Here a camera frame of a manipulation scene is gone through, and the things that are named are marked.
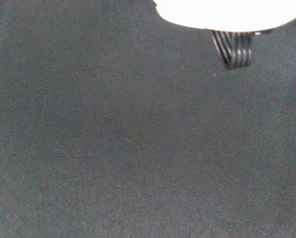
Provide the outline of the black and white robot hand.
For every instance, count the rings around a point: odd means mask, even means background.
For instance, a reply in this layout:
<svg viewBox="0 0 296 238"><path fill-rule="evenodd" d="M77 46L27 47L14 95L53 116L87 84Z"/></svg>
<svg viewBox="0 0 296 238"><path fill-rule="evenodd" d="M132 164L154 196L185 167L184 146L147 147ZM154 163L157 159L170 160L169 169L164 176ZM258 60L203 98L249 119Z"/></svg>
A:
<svg viewBox="0 0 296 238"><path fill-rule="evenodd" d="M250 65L253 36L296 19L296 0L156 0L154 4L170 23L211 31L228 69Z"/></svg>

